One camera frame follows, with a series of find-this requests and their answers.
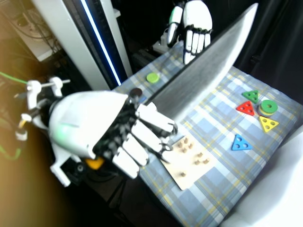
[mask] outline blue triangle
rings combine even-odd
[[[250,150],[252,146],[239,134],[236,134],[232,150]]]

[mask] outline knife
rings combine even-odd
[[[258,4],[251,5],[229,28],[150,97],[158,111],[180,122],[221,80],[237,60],[250,33]]]

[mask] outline triangle block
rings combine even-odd
[[[252,146],[239,134],[236,134],[232,150],[250,150]]]
[[[247,101],[247,102],[241,104],[240,106],[238,106],[236,108],[236,110],[238,110],[238,111],[240,111],[242,113],[249,114],[251,116],[255,115],[254,108],[252,107],[252,104],[251,104],[250,101]]]
[[[258,94],[259,92],[257,90],[255,91],[247,91],[242,93],[244,97],[246,97],[248,100],[252,101],[254,104],[257,104],[258,102]]]
[[[259,120],[261,122],[262,128],[264,130],[264,132],[269,132],[270,130],[272,130],[274,127],[276,127],[279,122],[276,122],[274,120],[268,119],[266,117],[259,117]]]

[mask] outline wooden board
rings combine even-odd
[[[181,190],[192,186],[201,176],[214,167],[217,159],[193,136],[187,135],[173,145],[169,154],[171,163],[163,165]]]

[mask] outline yellow triangle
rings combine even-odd
[[[274,127],[276,127],[279,122],[276,122],[274,120],[268,119],[266,117],[262,117],[260,116],[259,118],[262,128],[264,130],[264,132],[269,132],[270,130],[272,130]]]

